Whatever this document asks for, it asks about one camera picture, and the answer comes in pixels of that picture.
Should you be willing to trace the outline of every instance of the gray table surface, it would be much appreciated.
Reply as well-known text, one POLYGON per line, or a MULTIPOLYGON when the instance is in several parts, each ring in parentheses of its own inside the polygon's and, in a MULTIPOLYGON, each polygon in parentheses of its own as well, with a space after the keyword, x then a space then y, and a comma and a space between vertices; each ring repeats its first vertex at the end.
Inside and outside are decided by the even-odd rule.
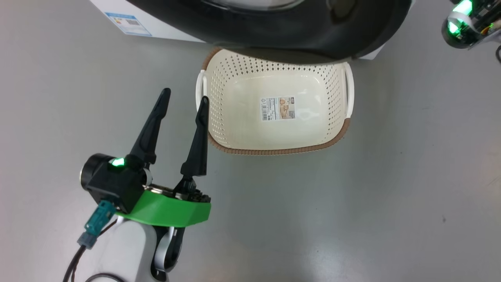
MULTIPOLYGON (((163 87, 173 97, 152 170, 156 183, 179 181, 210 46, 123 35, 84 0, 2 6, 0 272, 60 280, 95 207, 81 165, 127 153, 163 87)), ((213 210, 188 228, 171 281, 500 281, 501 66, 495 45, 446 45, 451 8, 418 1, 374 61, 351 63, 355 110, 333 147, 209 147, 197 183, 213 210)))

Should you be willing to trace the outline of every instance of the label on basket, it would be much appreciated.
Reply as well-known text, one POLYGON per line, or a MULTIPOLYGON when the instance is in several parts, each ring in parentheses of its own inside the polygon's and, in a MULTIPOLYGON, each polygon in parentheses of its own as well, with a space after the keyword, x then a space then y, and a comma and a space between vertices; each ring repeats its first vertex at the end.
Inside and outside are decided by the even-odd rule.
POLYGON ((296 118, 296 104, 293 96, 262 98, 261 120, 282 120, 296 118))

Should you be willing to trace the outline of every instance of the product label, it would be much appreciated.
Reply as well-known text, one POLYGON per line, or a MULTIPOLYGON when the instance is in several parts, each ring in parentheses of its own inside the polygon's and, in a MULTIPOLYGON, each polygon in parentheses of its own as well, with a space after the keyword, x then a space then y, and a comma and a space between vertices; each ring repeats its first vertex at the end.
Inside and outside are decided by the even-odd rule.
POLYGON ((146 28, 144 28, 144 26, 136 19, 135 16, 115 13, 105 14, 125 34, 151 36, 151 34, 146 30, 146 28))
POLYGON ((262 98, 261 120, 283 120, 296 118, 296 104, 292 96, 262 98))

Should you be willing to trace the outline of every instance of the cream plastic basket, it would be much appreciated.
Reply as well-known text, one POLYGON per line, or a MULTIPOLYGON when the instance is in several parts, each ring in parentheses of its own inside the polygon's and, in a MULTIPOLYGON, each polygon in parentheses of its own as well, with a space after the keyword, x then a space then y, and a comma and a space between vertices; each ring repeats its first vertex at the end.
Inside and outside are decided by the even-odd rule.
POLYGON ((343 137, 353 84, 348 63, 283 64, 217 48, 202 66, 195 99, 198 109, 202 95, 209 97, 208 138, 218 149, 294 154, 327 148, 343 137))

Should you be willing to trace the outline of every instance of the teal connector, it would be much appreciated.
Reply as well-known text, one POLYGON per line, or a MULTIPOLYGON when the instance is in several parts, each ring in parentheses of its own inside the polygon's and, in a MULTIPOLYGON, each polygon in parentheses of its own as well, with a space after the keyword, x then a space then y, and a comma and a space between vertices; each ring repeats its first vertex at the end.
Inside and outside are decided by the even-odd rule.
POLYGON ((85 232, 82 233, 77 242, 87 249, 92 249, 101 230, 110 222, 115 212, 115 206, 111 202, 101 201, 85 224, 85 232))

